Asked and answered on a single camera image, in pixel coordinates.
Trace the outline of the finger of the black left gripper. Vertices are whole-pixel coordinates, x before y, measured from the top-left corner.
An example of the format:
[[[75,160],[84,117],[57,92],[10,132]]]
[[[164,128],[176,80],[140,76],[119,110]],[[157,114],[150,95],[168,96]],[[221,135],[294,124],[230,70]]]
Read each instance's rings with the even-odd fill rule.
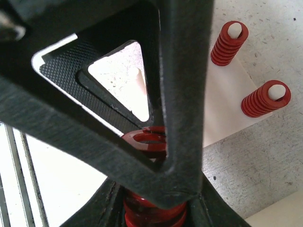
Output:
[[[142,128],[152,122],[137,41],[102,52],[88,41],[59,42],[40,52],[39,72],[106,125]]]
[[[211,0],[3,0],[0,119],[169,209],[202,188],[205,76]],[[26,30],[22,38],[8,34]],[[141,43],[152,108],[164,121],[168,158],[157,166],[37,74],[39,50],[72,33],[102,51]]]

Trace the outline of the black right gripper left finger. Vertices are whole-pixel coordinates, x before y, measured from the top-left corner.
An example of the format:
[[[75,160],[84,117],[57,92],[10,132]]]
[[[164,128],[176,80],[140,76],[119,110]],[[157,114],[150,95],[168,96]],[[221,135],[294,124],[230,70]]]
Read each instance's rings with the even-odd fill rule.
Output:
[[[62,227],[124,227],[124,190],[106,179],[89,201],[66,220]]]

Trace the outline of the cream parts tray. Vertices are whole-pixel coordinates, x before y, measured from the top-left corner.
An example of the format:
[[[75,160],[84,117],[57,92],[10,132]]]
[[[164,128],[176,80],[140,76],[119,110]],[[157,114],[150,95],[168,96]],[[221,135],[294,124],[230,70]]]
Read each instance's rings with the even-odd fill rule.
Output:
[[[303,192],[297,191],[248,217],[252,227],[301,227],[303,225]]]

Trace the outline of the white peg base plate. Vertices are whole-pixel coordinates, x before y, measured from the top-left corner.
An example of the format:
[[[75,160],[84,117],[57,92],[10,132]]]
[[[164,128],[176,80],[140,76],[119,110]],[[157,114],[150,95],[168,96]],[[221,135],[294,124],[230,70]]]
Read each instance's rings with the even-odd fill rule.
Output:
[[[73,40],[87,41],[84,39],[79,39],[76,35],[71,35],[60,40],[59,42],[71,42]],[[32,58],[32,65],[34,67],[34,70],[39,74],[39,54],[43,50],[35,53]],[[147,61],[144,58],[143,64],[145,68],[146,78],[148,74]],[[225,67],[219,67],[212,62],[208,63],[205,107],[203,114],[204,147],[214,144],[266,118],[265,116],[251,118],[246,116],[241,110],[241,102],[243,98],[255,90],[256,85],[252,82],[251,78],[237,58],[234,58],[232,62]],[[153,125],[155,123],[156,117],[155,115],[151,114],[150,125]],[[109,125],[106,126],[119,136],[122,136],[129,131],[141,129],[115,128]]]

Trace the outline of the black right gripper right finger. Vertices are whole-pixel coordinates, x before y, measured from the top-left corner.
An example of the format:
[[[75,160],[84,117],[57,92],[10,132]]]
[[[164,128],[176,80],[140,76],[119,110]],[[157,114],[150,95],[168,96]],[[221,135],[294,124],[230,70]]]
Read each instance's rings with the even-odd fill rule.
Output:
[[[190,227],[249,227],[219,195],[205,175],[198,196],[189,201]]]

